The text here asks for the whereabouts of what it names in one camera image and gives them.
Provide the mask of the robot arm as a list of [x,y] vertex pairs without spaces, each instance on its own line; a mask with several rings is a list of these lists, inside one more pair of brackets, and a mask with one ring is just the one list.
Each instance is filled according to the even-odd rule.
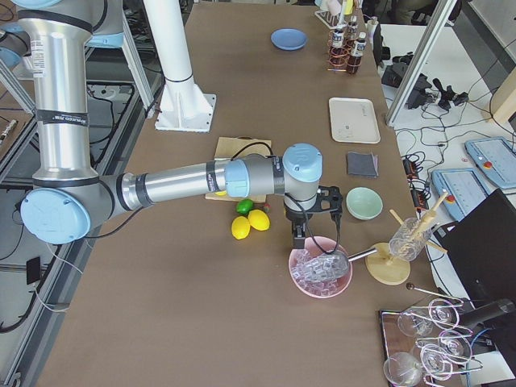
[[90,137],[85,50],[129,49],[123,4],[19,1],[16,6],[30,39],[40,154],[20,216],[35,237],[71,243],[89,238],[120,214],[219,192],[233,198],[281,195],[296,248],[312,234],[312,215],[327,213],[335,225],[341,223],[342,194],[335,186],[320,185],[323,157],[311,144],[294,144],[282,156],[240,150],[230,158],[158,173],[110,174],[112,156],[129,148],[136,133],[113,126],[100,139]]

